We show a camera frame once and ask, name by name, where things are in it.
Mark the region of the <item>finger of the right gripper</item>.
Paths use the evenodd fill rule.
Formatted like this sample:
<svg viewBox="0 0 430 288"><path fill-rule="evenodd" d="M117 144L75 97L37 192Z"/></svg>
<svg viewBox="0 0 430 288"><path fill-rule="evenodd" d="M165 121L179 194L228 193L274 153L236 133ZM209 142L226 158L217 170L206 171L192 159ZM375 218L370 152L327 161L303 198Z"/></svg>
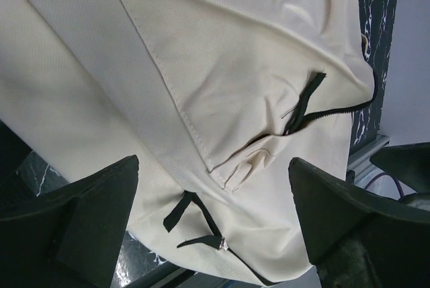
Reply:
<svg viewBox="0 0 430 288"><path fill-rule="evenodd" d="M415 191L401 198L401 203L429 207L429 143L383 147L370 162Z"/></svg>

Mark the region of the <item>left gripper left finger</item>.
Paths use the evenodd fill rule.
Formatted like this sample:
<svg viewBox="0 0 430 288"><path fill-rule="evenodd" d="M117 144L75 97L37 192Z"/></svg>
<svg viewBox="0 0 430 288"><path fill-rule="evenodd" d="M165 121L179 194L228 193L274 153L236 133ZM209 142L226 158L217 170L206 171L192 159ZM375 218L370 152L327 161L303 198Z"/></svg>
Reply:
<svg viewBox="0 0 430 288"><path fill-rule="evenodd" d="M2 287L109 287L138 183L137 156L1 211Z"/></svg>

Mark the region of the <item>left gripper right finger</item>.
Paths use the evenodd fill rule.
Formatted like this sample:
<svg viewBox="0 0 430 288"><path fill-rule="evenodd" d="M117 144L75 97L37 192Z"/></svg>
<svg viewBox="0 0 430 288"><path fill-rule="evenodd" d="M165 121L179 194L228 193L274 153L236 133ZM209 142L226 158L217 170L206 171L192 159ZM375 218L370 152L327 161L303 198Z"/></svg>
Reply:
<svg viewBox="0 0 430 288"><path fill-rule="evenodd" d="M428 287L429 212L293 158L289 178L322 287Z"/></svg>

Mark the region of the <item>beige canvas backpack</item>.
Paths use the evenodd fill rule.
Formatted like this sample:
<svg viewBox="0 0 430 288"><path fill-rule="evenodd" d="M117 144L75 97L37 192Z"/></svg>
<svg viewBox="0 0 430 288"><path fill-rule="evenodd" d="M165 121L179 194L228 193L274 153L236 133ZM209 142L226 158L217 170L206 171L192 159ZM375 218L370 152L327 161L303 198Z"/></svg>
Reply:
<svg viewBox="0 0 430 288"><path fill-rule="evenodd" d="M136 155L135 238L270 286L311 269L288 167L345 177L363 44L358 0L1 0L1 121L70 182Z"/></svg>

